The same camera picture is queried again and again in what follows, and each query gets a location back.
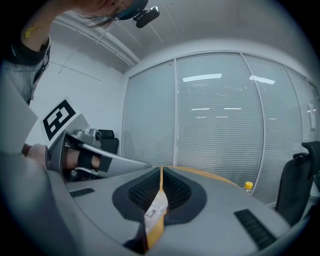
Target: yellow tattoo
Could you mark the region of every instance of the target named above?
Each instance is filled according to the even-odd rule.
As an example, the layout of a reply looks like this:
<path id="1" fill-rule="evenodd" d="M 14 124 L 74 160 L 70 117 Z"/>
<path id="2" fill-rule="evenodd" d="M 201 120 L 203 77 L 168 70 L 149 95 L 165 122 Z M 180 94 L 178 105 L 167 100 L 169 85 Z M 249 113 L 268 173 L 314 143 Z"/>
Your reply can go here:
<path id="1" fill-rule="evenodd" d="M 28 28 L 24 33 L 24 38 L 31 37 L 32 32 L 38 27 L 38 22 L 33 23 L 32 27 Z"/>

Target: yellow bottle cap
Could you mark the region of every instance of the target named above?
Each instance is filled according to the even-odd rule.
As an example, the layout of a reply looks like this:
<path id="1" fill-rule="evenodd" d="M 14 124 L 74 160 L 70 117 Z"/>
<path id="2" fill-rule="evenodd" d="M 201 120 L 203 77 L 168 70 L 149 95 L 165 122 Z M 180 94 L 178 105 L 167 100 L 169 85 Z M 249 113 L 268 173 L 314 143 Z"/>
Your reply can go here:
<path id="1" fill-rule="evenodd" d="M 248 190 L 251 190 L 253 188 L 254 184 L 250 181 L 247 181 L 244 185 L 244 187 Z"/>

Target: white ceiling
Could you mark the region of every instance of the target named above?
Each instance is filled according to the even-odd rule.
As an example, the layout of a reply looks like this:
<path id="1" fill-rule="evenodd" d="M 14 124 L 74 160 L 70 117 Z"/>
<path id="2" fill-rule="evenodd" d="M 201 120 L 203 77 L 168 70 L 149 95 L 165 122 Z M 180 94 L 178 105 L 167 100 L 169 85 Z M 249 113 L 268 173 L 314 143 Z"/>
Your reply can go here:
<path id="1" fill-rule="evenodd" d="M 308 41 L 301 36 L 299 26 L 286 11 L 271 0 L 149 0 L 147 8 L 158 6 L 160 17 L 139 29 L 135 22 L 118 20 L 103 37 L 129 59 L 123 62 L 129 69 L 152 51 L 172 44 L 201 38 L 237 38 L 257 41 L 304 58 L 299 47 Z M 81 21 L 69 12 L 63 24 Z M 105 30 L 95 30 L 101 38 Z"/>

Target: bottle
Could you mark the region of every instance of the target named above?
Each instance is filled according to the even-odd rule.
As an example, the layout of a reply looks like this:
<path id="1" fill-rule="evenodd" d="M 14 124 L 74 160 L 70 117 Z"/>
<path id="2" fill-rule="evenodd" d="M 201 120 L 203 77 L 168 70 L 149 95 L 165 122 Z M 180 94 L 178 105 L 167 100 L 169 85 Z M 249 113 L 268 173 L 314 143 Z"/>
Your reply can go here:
<path id="1" fill-rule="evenodd" d="M 252 194 L 252 188 L 253 188 L 254 184 L 250 181 L 247 181 L 245 184 L 244 184 L 244 191 L 247 192 L 249 195 Z"/>

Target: chair backrest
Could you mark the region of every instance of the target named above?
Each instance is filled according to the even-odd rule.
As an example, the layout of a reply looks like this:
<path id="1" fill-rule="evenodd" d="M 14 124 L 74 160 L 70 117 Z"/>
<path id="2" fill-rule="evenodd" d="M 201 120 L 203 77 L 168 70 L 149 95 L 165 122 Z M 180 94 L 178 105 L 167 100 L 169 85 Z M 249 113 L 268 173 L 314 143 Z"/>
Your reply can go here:
<path id="1" fill-rule="evenodd" d="M 113 130 L 99 130 L 101 132 L 101 149 L 112 154 L 117 154 L 119 140 L 115 138 Z"/>
<path id="2" fill-rule="evenodd" d="M 308 149 L 309 154 L 295 154 L 284 166 L 275 207 L 292 226 L 303 216 L 314 176 L 320 168 L 320 142 L 306 142 L 302 146 Z"/>

